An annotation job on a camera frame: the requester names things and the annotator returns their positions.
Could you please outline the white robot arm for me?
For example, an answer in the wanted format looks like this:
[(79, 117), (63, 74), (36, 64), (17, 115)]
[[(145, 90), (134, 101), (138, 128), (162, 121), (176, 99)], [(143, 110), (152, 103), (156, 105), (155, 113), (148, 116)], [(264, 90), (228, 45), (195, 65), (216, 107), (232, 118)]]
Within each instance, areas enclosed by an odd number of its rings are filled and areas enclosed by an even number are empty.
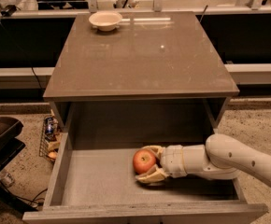
[(271, 156), (225, 134), (212, 134), (204, 145), (146, 146), (141, 150), (150, 151), (158, 162), (135, 177), (143, 184), (187, 175), (231, 180), (242, 171), (271, 188)]

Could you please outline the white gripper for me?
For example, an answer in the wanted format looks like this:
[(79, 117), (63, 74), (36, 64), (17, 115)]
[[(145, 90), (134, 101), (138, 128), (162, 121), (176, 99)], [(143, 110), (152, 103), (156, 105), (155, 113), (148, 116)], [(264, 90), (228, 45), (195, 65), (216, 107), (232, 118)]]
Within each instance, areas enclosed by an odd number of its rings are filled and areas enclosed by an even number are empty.
[(183, 146), (161, 147), (157, 145), (144, 146), (153, 153), (157, 160), (160, 160), (162, 168), (154, 164), (146, 173), (137, 175), (135, 179), (143, 184), (157, 183), (164, 181), (168, 176), (179, 178), (186, 176), (183, 158)]

